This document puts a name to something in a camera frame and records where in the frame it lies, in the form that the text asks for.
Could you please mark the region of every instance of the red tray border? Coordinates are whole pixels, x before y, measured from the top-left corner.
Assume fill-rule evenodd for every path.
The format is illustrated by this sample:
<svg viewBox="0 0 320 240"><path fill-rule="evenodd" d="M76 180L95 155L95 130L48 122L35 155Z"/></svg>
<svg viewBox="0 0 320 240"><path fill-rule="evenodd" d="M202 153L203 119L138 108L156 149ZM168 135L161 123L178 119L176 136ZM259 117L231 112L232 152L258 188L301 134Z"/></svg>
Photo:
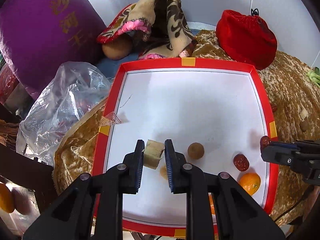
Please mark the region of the red tray border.
<svg viewBox="0 0 320 240"><path fill-rule="evenodd" d="M254 66L234 61L217 60L217 59L204 59L204 58L163 58L163 59L147 59L132 61L121 64L119 70L114 79L113 85L111 87L108 100L106 102L106 107L104 110L104 116L115 110L116 103L118 100L118 95L121 90L122 82L125 77L126 72L144 69L157 69L157 68L212 68L212 69L224 69L224 70L234 70L247 72L251 74L253 83L257 89L264 117L267 124L268 136L270 137L270 123L274 121L272 109L269 103L268 95L264 89L261 79L256 72ZM99 132L94 160L92 175L98 175L103 172L105 153L107 149L108 135ZM273 203L276 196L278 182L278 165L270 163L269 166L269 185L268 193L266 198L266 203L264 210L267 214L271 213ZM158 235L158 236L171 236L171 237L183 237L181 230L185 228L175 228L175 227L160 227L153 225L146 225L135 223L128 220L123 220L123 227L128 230L138 231L146 234Z"/></svg>

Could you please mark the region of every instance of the gold chinese character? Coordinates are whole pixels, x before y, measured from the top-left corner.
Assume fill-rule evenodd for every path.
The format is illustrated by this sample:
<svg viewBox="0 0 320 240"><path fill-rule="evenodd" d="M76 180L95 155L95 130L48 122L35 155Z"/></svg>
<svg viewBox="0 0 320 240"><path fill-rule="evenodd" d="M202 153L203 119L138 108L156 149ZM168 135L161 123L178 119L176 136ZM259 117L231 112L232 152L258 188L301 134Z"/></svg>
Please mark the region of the gold chinese character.
<svg viewBox="0 0 320 240"><path fill-rule="evenodd" d="M69 0L54 0L50 2L50 8L55 15L63 12L69 5Z"/></svg>
<svg viewBox="0 0 320 240"><path fill-rule="evenodd" d="M75 12L69 13L64 20L60 21L60 27L64 33L68 33L71 27L77 27L78 20L76 18Z"/></svg>
<svg viewBox="0 0 320 240"><path fill-rule="evenodd" d="M80 34L82 30L79 30L75 35L72 36L68 41L72 41L74 39L74 43L72 46L77 45L78 49L87 42L88 39L84 38L83 34Z"/></svg>

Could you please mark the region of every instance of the red drawstring bag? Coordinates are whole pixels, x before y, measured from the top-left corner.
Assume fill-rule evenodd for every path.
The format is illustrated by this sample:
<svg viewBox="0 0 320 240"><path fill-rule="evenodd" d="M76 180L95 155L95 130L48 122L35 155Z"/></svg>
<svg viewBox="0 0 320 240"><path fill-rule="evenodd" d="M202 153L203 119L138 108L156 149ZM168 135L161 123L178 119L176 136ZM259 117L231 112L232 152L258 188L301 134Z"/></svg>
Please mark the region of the red drawstring bag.
<svg viewBox="0 0 320 240"><path fill-rule="evenodd" d="M258 9L251 9L251 16L223 11L216 34L219 46L232 59L254 65L258 70L268 67L276 56L276 37L259 17Z"/></svg>

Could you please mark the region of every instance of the yellow tape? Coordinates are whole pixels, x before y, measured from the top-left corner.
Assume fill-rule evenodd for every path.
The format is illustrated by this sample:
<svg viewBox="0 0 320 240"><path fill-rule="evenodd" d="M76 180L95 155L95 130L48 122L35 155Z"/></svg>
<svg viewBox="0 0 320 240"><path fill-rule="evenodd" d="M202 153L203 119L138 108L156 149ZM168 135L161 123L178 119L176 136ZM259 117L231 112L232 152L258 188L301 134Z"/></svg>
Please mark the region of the yellow tape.
<svg viewBox="0 0 320 240"><path fill-rule="evenodd" d="M99 132L109 136L110 133L110 125L99 127Z"/></svg>
<svg viewBox="0 0 320 240"><path fill-rule="evenodd" d="M181 58L181 66L188 66L188 67L196 66L196 58L195 57L182 57Z"/></svg>
<svg viewBox="0 0 320 240"><path fill-rule="evenodd" d="M185 229L176 229L174 231L174 237L175 238L185 238L186 237L186 230Z"/></svg>
<svg viewBox="0 0 320 240"><path fill-rule="evenodd" d="M277 129L276 129L276 122L273 121L271 123L269 123L269 127L270 127L270 138L274 138L277 137Z"/></svg>

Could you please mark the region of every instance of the metal screw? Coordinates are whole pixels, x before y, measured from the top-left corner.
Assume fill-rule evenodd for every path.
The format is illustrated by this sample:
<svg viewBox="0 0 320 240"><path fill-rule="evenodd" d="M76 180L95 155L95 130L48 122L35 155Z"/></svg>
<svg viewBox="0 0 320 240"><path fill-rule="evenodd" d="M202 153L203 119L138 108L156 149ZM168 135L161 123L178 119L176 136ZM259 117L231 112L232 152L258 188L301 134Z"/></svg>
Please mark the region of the metal screw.
<svg viewBox="0 0 320 240"><path fill-rule="evenodd" d="M125 165L124 163L120 163L118 166L117 166L117 169L120 170L120 171L123 171L127 168L127 165Z"/></svg>
<svg viewBox="0 0 320 240"><path fill-rule="evenodd" d="M81 180L87 180L87 179L89 179L90 178L90 174L89 173L82 173L81 175L80 175L80 179Z"/></svg>
<svg viewBox="0 0 320 240"><path fill-rule="evenodd" d="M221 177L222 179L229 179L229 178L230 178L230 175L229 175L229 173L227 173L227 172L222 172L222 173L220 173L220 177Z"/></svg>
<svg viewBox="0 0 320 240"><path fill-rule="evenodd" d="M182 166L185 170L191 170L192 169L192 165L190 163L185 163Z"/></svg>

